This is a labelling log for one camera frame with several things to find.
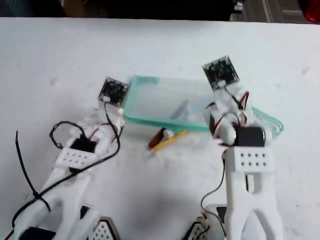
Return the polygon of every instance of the pencil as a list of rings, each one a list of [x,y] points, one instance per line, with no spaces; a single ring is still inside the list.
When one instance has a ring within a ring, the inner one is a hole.
[[[158,145],[156,145],[154,148],[151,149],[151,152],[157,152],[158,150],[164,148],[165,146],[173,143],[175,140],[177,140],[179,137],[187,134],[189,131],[187,130],[182,130],[180,132],[178,132],[176,135],[174,135],[173,137],[170,137],[169,139],[159,143]]]

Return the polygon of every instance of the transparent plastic box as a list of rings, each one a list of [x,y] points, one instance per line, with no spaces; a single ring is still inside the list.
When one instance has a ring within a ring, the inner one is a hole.
[[[203,112],[215,101],[210,84],[201,80],[133,76],[124,105],[126,121],[165,129],[208,131]],[[283,124],[252,108],[256,121],[279,135]]]

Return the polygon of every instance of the electrical wire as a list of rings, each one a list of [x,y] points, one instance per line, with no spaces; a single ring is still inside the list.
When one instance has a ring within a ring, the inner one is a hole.
[[[62,143],[61,142],[57,142],[54,138],[54,132],[55,130],[61,125],[61,124],[69,124],[69,125],[72,125],[76,128],[78,128],[80,131],[81,131],[81,135],[80,137],[84,137],[84,138],[87,138],[86,137],[86,133],[85,133],[85,130],[79,126],[78,124],[74,123],[74,122],[71,122],[71,121],[61,121],[61,122],[58,122],[57,124],[55,124],[52,128],[52,130],[50,131],[49,133],[49,137],[50,139],[52,140],[53,144],[58,148],[58,149],[63,149],[64,146],[62,146]]]
[[[188,238],[190,237],[190,234],[192,232],[192,229],[194,228],[194,226],[196,224],[200,224],[202,226],[202,223],[200,221],[194,221],[191,225],[191,227],[188,229],[188,231],[186,232],[186,234],[183,236],[183,238],[181,240],[188,240]]]
[[[236,99],[236,97],[233,96],[233,95],[227,90],[227,87],[224,87],[224,90],[225,90],[225,91],[232,97],[232,99],[235,101],[235,103],[236,103],[237,106],[238,106],[238,109],[243,110],[244,108],[243,108],[242,105],[241,105],[241,101],[238,101],[238,100]]]
[[[241,103],[241,105],[242,105],[242,102],[243,102],[243,100],[245,99],[244,105],[243,105],[244,110],[246,110],[246,108],[247,108],[248,98],[249,98],[249,92],[246,91],[246,92],[243,94],[243,96],[241,97],[241,100],[240,100],[240,103]]]
[[[217,214],[215,214],[214,212],[205,209],[205,207],[204,207],[204,200],[205,200],[205,198],[208,197],[209,195],[215,193],[215,192],[221,187],[222,183],[224,182],[225,170],[226,170],[226,163],[225,163],[225,160],[224,160],[224,159],[222,159],[222,163],[223,163],[223,172],[222,172],[221,182],[219,183],[219,185],[218,185],[214,190],[208,192],[206,195],[203,196],[203,198],[201,199],[200,205],[201,205],[202,210],[203,210],[205,213],[211,214],[211,215],[215,216],[216,219],[218,219],[218,221],[219,221],[219,223],[220,223],[220,226],[221,226],[221,228],[222,228],[222,230],[223,230],[224,236],[226,237],[227,234],[226,234],[225,228],[224,228],[224,226],[223,226],[223,223],[222,223],[220,217],[219,217]]]
[[[31,181],[30,181],[30,178],[27,174],[27,170],[25,168],[25,165],[24,165],[24,161],[22,159],[22,155],[21,155],[21,151],[20,151],[20,147],[19,147],[19,141],[18,141],[18,131],[15,132],[15,147],[16,147],[16,152],[18,153],[18,158],[19,158],[19,162],[20,162],[20,165],[21,165],[21,168],[22,168],[22,172],[23,172],[23,175],[27,181],[27,183],[29,184],[31,190],[32,190],[32,194],[33,196],[36,198],[36,199],[39,199],[41,200],[46,208],[48,209],[49,212],[51,212],[51,208],[49,206],[49,203],[44,200],[44,198],[42,196],[39,195],[39,193],[36,191],[36,189],[34,188],[34,186],[32,185]]]
[[[9,232],[9,234],[5,236],[3,240],[9,240],[13,234],[14,234],[14,229],[12,229],[11,232]]]
[[[104,126],[104,125],[110,125],[110,123],[102,123],[101,126]],[[95,133],[99,130],[99,127],[97,127],[92,133],[91,133],[91,136],[89,137],[89,140],[91,140],[93,138],[93,136],[95,135]]]
[[[210,229],[210,225],[202,232],[200,232],[200,234],[198,236],[196,236],[195,240],[200,239],[201,235],[205,234],[206,232],[208,232]]]
[[[214,126],[214,132],[216,132],[216,130],[217,130],[218,126],[220,125],[222,119],[223,119],[226,115],[228,115],[228,114],[234,115],[234,116],[236,117],[236,119],[238,120],[238,127],[240,126],[240,120],[239,120],[238,115],[235,114],[235,113],[232,112],[232,111],[228,111],[228,112],[224,113],[224,114],[220,117],[220,119],[218,120],[218,122],[217,122],[216,125]]]
[[[118,136],[118,134],[117,134],[116,127],[115,127],[114,124],[111,122],[110,117],[109,117],[109,115],[108,115],[108,113],[107,113],[106,104],[107,104],[107,103],[105,102],[105,103],[104,103],[105,116],[106,116],[106,119],[107,119],[108,123],[110,123],[110,126],[112,127],[112,130],[113,130],[113,132],[114,132],[114,135],[116,136],[116,140],[117,140],[117,149],[116,149],[116,151],[115,151],[113,154],[111,154],[111,155],[109,155],[109,156],[106,156],[106,157],[104,157],[104,158],[102,158],[102,159],[100,159],[100,160],[97,160],[97,161],[95,161],[94,163],[92,163],[92,164],[90,164],[90,165],[88,165],[88,166],[86,166],[86,167],[84,167],[84,168],[82,168],[82,169],[79,169],[77,172],[71,173],[70,175],[62,178],[61,180],[53,183],[52,185],[50,185],[49,187],[47,187],[46,189],[44,189],[42,192],[40,192],[40,193],[39,193],[39,197],[42,197],[44,194],[46,194],[47,192],[49,192],[51,189],[53,189],[53,188],[56,187],[57,185],[65,182],[65,181],[67,181],[67,180],[75,177],[76,175],[84,172],[85,170],[88,170],[88,169],[90,169],[90,168],[92,168],[92,167],[94,167],[94,166],[96,166],[96,165],[98,165],[98,164],[101,164],[101,163],[103,163],[103,162],[105,162],[105,161],[113,158],[115,155],[117,155],[117,153],[119,152],[119,150],[120,150],[120,148],[121,148],[120,139],[119,139],[119,136]],[[13,218],[12,218],[12,227],[13,227],[13,228],[15,227],[15,221],[16,221],[17,217],[18,217],[27,207],[29,207],[31,204],[35,203],[37,200],[38,200],[37,198],[34,198],[34,199],[28,201],[26,204],[24,204],[20,209],[18,209],[18,211],[14,214],[14,216],[13,216]]]

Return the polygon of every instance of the white surface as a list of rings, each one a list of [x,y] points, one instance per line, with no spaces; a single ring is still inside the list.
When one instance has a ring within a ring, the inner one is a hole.
[[[270,148],[235,146],[223,154],[223,159],[227,198],[224,221],[228,240],[240,239],[253,213],[264,229],[258,239],[283,240],[283,224],[277,208],[276,169]],[[246,189],[246,184],[253,185],[254,191],[250,192],[250,187]]]
[[[59,152],[48,137],[51,127],[96,107],[106,76],[206,81],[201,66],[228,54],[252,103],[284,123],[272,148],[286,239],[319,238],[318,25],[0,18],[0,35],[0,234],[11,230],[13,214],[31,193],[15,130],[39,189]],[[127,124],[119,155],[100,167],[95,197],[88,198],[112,217],[124,240],[180,239],[199,214],[201,197],[220,181],[222,149],[209,134],[186,135],[146,157],[157,131]],[[222,186],[206,203],[226,201]]]

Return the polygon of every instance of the circuit board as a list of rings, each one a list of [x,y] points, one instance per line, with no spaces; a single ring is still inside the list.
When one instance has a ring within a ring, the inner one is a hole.
[[[213,91],[240,81],[229,56],[209,62],[203,65],[202,68]]]
[[[129,86],[123,82],[107,77],[98,99],[116,107],[121,107]]]

